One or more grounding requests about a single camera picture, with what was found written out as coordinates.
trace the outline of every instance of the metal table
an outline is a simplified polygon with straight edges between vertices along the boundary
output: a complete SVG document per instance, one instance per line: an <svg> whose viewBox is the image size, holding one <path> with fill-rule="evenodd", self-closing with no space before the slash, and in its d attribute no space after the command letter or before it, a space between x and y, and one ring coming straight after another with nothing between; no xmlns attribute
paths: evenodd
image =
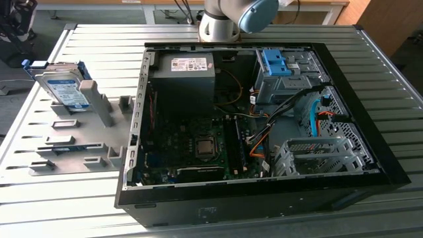
<svg viewBox="0 0 423 238"><path fill-rule="evenodd" d="M197 36L195 27L185 25L78 25L68 29L49 62L85 61L108 98L136 93L144 42L193 42ZM367 34L351 26L272 25L261 33L244 34L243 40L327 44L412 183L339 212L145 230L113 208L116 171L32 177L28 168L4 170L28 164L16 150L40 140L42 123L56 117L36 84L0 147L1 237L423 236L423 100Z"/></svg>

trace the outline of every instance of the motherboard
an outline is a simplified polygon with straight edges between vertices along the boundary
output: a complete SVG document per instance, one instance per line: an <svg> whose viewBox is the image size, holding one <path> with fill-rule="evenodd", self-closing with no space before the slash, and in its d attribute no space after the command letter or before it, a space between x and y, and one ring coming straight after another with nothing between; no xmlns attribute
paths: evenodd
<svg viewBox="0 0 423 238"><path fill-rule="evenodd" d="M248 156L248 118L225 116L165 121L154 129L140 174L148 185L257 178L259 158Z"/></svg>

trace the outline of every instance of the ram slot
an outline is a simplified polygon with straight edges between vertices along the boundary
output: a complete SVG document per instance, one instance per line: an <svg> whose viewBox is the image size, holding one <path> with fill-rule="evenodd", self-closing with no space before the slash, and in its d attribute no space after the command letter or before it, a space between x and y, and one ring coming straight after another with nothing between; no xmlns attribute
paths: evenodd
<svg viewBox="0 0 423 238"><path fill-rule="evenodd" d="M236 118L223 119L223 130L229 172L237 175L244 171L245 153Z"/></svg>

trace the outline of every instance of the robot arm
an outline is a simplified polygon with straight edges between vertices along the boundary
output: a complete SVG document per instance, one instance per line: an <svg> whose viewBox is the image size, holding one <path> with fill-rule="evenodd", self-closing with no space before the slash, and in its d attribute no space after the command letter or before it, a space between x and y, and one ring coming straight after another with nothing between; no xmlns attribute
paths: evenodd
<svg viewBox="0 0 423 238"><path fill-rule="evenodd" d="M247 33L261 31L276 16L277 0L205 0L200 23L200 38L207 42L231 42L239 29Z"/></svg>

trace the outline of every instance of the cable connector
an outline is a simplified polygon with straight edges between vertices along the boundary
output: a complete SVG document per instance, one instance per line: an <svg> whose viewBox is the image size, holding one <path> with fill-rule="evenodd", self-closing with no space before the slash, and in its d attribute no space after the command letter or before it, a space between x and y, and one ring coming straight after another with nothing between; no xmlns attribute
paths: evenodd
<svg viewBox="0 0 423 238"><path fill-rule="evenodd" d="M328 107L331 105L332 99L327 96L320 97L320 105Z"/></svg>
<svg viewBox="0 0 423 238"><path fill-rule="evenodd" d="M332 115L332 122L351 123L352 121L348 115L335 114Z"/></svg>
<svg viewBox="0 0 423 238"><path fill-rule="evenodd" d="M316 113L316 120L328 120L328 119L329 119L329 115L327 114L319 115L319 113Z"/></svg>

